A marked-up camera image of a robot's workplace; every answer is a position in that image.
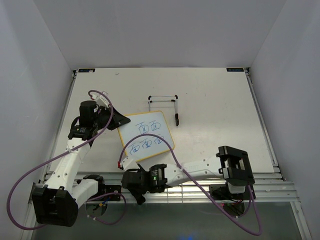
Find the yellow framed small whiteboard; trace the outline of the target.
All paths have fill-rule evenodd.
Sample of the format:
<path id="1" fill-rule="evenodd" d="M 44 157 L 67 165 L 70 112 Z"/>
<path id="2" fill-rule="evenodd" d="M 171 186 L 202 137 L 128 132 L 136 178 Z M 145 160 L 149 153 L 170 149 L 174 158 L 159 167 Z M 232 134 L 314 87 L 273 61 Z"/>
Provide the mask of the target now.
<path id="1" fill-rule="evenodd" d="M 129 114 L 129 123 L 118 128 L 124 154 L 142 161 L 175 148 L 175 143 L 162 111 Z"/>

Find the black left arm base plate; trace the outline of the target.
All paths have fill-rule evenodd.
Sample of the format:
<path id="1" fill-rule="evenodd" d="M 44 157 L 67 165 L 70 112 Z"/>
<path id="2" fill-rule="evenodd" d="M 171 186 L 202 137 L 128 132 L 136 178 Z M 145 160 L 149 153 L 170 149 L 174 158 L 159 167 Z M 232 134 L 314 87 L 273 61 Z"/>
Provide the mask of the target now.
<path id="1" fill-rule="evenodd" d="M 121 200 L 121 197 L 116 194 L 116 193 L 121 193 L 122 192 L 122 186 L 121 185 L 105 185 L 103 187 L 103 193 L 104 194 L 111 194 L 111 195 L 108 195 L 108 196 L 104 196 L 102 199 L 103 201 L 113 201 L 113 202 L 118 202 Z"/>

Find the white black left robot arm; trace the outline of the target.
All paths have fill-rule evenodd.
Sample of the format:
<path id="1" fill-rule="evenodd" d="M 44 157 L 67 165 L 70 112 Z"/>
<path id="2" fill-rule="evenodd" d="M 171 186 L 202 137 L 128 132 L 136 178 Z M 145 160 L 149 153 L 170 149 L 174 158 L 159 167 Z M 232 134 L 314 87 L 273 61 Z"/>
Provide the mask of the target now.
<path id="1" fill-rule="evenodd" d="M 91 150 L 93 138 L 104 128 L 112 131 L 130 123 L 130 119 L 102 101 L 86 100 L 79 106 L 79 116 L 70 127 L 65 155 L 42 187 L 32 192 L 36 220 L 39 224 L 71 227 L 79 208 L 90 198 L 106 199 L 104 178 L 86 175 L 74 181 L 80 165 Z"/>

